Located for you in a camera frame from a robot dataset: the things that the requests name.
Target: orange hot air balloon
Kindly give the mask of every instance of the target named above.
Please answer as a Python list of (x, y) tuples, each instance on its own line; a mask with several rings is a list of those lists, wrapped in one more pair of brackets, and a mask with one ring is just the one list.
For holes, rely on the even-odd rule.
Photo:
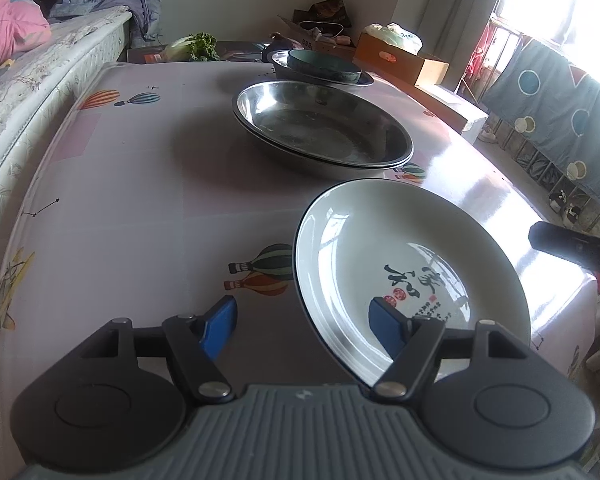
[(286, 282), (280, 282), (280, 280), (254, 270), (246, 278), (234, 282), (224, 282), (224, 290), (248, 288), (264, 296), (277, 296), (286, 290), (287, 285)]
[(84, 102), (80, 105), (80, 110), (108, 105), (119, 97), (120, 92), (117, 90), (98, 90), (84, 100)]

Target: blue circle pattern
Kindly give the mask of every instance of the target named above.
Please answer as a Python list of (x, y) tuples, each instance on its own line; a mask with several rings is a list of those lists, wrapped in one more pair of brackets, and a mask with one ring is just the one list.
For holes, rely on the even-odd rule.
[(518, 87), (523, 94), (535, 95), (540, 89), (540, 78), (533, 70), (523, 70), (518, 76)]
[(586, 110), (576, 110), (571, 116), (571, 127), (573, 129), (573, 133), (575, 133), (578, 137), (586, 133), (587, 123), (589, 123), (589, 112)]

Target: metal screw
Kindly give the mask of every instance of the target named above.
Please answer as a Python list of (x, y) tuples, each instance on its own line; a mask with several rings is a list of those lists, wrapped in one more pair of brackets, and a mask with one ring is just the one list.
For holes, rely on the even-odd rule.
[(222, 399), (231, 393), (231, 386), (220, 381), (209, 381), (200, 384), (198, 392), (207, 399)]
[(376, 394), (387, 399), (398, 399), (407, 394), (407, 387), (404, 384), (394, 383), (393, 381), (385, 381), (384, 383), (376, 384), (374, 388)]

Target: gray curtain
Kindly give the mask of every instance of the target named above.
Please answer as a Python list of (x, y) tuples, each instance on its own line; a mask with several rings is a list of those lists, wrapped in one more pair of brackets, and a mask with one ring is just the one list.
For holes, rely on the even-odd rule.
[(429, 0), (417, 34), (423, 51), (449, 63), (443, 85), (458, 86), (497, 0)]

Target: green bowl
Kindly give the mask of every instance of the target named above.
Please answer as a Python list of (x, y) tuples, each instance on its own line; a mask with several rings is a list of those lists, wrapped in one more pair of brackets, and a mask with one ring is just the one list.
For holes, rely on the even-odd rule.
[(336, 83), (357, 83), (362, 74), (357, 66), (337, 56), (313, 50), (290, 50), (290, 69)]

